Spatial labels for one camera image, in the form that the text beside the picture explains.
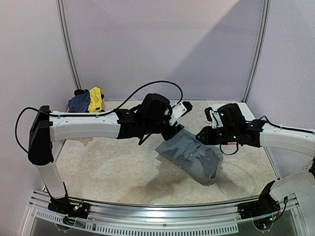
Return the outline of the grey blue button shirt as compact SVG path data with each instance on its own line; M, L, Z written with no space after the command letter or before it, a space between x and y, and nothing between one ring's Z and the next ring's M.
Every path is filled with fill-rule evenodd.
M204 186L213 184L223 161L223 154L218 147L202 144L185 129L161 143L156 152Z

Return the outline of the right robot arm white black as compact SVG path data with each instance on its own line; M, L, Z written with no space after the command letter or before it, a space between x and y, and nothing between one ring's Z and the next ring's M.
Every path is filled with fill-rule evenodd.
M271 123L268 118L247 120L244 106L228 103L205 109L205 126L195 136L204 145L219 147L229 143L256 148L280 148L315 157L315 132ZM312 160L289 176L267 184L254 204L258 214L265 214L275 202L315 184L315 162Z

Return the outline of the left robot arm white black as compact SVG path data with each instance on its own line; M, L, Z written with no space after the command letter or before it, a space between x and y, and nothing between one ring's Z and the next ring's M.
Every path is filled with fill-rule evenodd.
M76 138L105 137L112 139L138 138L143 144L150 135L173 138L183 126L178 119L192 110L188 101L171 105L157 93L149 93L141 104L131 109L113 109L103 113L62 113L42 106L35 117L29 135L28 159L34 164L62 213L70 213L72 200L61 179L52 154L52 143Z

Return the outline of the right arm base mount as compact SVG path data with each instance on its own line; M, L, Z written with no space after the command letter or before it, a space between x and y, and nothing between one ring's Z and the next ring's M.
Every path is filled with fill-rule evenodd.
M241 219L258 217L280 211L281 207L279 201L274 200L270 196L271 187L275 182L275 180L269 182L263 188L257 200L237 205L237 212L240 214Z

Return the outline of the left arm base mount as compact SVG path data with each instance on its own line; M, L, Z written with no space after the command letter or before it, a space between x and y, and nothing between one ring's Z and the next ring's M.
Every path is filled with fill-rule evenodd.
M50 192L50 202L48 204L48 209L57 213L66 215L67 217L75 217L87 219L90 213L91 204L79 201L77 204L74 204L70 201L66 186L64 186L65 195L61 198L53 197Z

